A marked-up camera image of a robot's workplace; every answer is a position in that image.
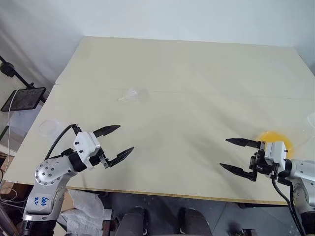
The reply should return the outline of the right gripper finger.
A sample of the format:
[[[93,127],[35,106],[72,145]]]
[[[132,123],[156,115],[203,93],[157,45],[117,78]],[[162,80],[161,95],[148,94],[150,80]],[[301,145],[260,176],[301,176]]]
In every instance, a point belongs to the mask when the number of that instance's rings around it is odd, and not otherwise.
[[[233,173],[237,176],[244,177],[244,178],[249,179],[251,181],[256,181],[256,178],[257,178],[256,172],[245,172],[242,168],[228,165],[228,164],[223,164],[223,163],[220,163],[220,166],[222,166],[224,169],[230,171],[231,173]]]
[[[254,141],[244,138],[229,138],[226,139],[226,141],[242,147],[260,148],[261,146],[261,141]]]

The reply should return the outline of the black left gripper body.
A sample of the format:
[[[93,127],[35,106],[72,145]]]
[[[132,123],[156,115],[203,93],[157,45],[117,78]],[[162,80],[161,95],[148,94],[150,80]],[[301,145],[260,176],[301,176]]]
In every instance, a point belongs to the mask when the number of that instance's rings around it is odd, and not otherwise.
[[[99,163],[102,164],[105,169],[110,167],[109,160],[106,158],[102,150],[99,150],[96,155],[91,156],[89,162],[93,167]]]

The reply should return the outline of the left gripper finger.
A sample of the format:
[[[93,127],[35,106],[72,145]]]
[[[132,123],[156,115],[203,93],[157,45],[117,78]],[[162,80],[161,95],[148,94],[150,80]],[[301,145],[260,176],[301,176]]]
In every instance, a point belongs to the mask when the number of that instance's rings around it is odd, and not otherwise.
[[[113,167],[117,164],[119,164],[120,162],[122,162],[123,160],[125,160],[127,158],[127,156],[134,150],[134,147],[130,147],[122,152],[120,152],[119,154],[117,154],[116,158],[112,159],[111,161],[109,161],[108,166],[109,167]]]
[[[118,128],[120,128],[121,126],[120,125],[110,125],[110,126],[105,126],[105,127],[102,127],[98,130],[95,130],[94,131],[94,135],[96,137],[100,137],[100,136],[106,136],[112,132],[114,132],[115,130],[117,130]]]

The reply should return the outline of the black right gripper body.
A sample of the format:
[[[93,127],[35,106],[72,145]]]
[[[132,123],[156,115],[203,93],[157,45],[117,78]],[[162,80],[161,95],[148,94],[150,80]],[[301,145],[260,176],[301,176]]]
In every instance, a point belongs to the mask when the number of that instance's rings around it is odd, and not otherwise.
[[[258,151],[251,157],[249,169],[251,177],[257,177],[257,174],[271,175],[274,177],[278,172],[278,164],[275,164],[273,161],[267,161],[265,158],[266,143],[264,141],[250,141],[249,146],[257,148]]]

